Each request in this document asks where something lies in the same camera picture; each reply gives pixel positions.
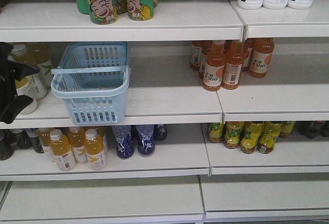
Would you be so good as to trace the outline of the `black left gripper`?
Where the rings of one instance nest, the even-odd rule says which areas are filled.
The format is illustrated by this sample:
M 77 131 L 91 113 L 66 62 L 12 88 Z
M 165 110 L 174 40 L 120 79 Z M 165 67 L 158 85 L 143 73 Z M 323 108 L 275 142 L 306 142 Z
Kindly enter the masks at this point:
M 1 121 L 6 124 L 11 124 L 33 101 L 28 96 L 17 95 L 15 80 L 20 81 L 39 72 L 39 69 L 32 65 L 8 60 L 8 54 L 12 49 L 12 45 L 1 42 Z

